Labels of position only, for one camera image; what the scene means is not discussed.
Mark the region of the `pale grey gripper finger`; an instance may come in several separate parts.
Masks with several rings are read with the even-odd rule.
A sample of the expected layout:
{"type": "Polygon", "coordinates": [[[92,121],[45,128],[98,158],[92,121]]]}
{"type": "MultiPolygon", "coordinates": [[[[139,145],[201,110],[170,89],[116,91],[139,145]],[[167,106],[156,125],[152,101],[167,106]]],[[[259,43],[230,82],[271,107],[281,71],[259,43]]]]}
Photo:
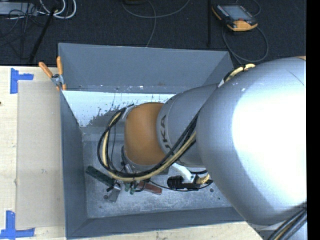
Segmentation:
{"type": "Polygon", "coordinates": [[[118,199],[118,196],[119,196],[119,194],[120,194],[120,192],[121,192],[121,184],[120,183],[118,183],[118,182],[115,182],[114,184],[113,184],[113,186],[111,186],[111,187],[109,187],[108,189],[107,189],[107,193],[108,193],[108,195],[107,195],[107,201],[108,202],[116,202],[117,201],[117,199],[118,199]]]}

